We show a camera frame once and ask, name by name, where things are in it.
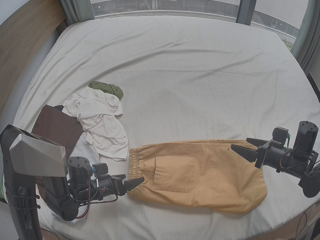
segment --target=pocket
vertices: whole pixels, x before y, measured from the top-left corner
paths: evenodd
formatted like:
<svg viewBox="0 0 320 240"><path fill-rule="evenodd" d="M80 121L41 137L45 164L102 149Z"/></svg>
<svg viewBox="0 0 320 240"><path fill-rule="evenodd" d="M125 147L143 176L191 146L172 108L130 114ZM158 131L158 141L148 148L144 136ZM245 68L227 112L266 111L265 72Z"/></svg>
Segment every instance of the pocket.
<svg viewBox="0 0 320 240"><path fill-rule="evenodd" d="M189 192L195 186L195 162L187 156L156 156L153 190Z"/></svg>

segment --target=white bed sheet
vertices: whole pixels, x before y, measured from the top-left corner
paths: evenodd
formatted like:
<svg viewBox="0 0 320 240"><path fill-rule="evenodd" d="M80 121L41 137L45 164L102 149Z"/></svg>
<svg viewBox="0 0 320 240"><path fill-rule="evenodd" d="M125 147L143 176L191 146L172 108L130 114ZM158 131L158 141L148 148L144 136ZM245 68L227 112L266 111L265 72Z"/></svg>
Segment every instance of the white bed sheet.
<svg viewBox="0 0 320 240"><path fill-rule="evenodd" d="M31 131L45 104L62 104L92 80L120 86L129 148L195 139L270 139L274 127L320 125L320 104L278 36L214 19L140 16L68 27L35 74L14 125ZM314 149L320 150L320 138ZM129 159L105 157L111 174ZM40 200L42 226L70 239L247 239L273 230L319 199L299 179L263 169L268 194L248 214L142 202L123 196L65 222Z"/></svg>

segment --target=headboard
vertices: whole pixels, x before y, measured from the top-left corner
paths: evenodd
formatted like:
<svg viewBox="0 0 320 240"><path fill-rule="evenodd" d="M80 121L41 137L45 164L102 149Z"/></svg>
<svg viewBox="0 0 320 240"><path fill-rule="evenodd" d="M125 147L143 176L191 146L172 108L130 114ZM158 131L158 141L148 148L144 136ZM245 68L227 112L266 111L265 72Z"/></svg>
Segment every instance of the headboard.
<svg viewBox="0 0 320 240"><path fill-rule="evenodd" d="M0 115L22 70L65 18L60 0L30 0L0 25Z"/></svg>

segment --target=khaki pants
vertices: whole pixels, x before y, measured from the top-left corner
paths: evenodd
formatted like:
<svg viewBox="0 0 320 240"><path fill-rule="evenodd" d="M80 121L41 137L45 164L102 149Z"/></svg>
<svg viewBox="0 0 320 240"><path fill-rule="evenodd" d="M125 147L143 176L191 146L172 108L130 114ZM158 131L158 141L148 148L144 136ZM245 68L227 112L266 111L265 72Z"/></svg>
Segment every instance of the khaki pants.
<svg viewBox="0 0 320 240"><path fill-rule="evenodd" d="M206 206L228 213L248 213L267 195L262 169L231 150L244 140L195 140L130 149L129 179L144 182L128 195L144 201Z"/></svg>

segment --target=curtain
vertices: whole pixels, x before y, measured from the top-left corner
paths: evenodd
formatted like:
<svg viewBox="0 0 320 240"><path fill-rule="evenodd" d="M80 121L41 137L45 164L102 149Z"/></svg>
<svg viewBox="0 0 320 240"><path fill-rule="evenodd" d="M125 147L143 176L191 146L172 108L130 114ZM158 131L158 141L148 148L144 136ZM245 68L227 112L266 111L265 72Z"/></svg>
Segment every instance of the curtain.
<svg viewBox="0 0 320 240"><path fill-rule="evenodd" d="M299 35L291 53L307 75L319 51L320 37L320 0L309 0Z"/></svg>
<svg viewBox="0 0 320 240"><path fill-rule="evenodd" d="M94 20L90 0L60 0L66 13L66 25Z"/></svg>

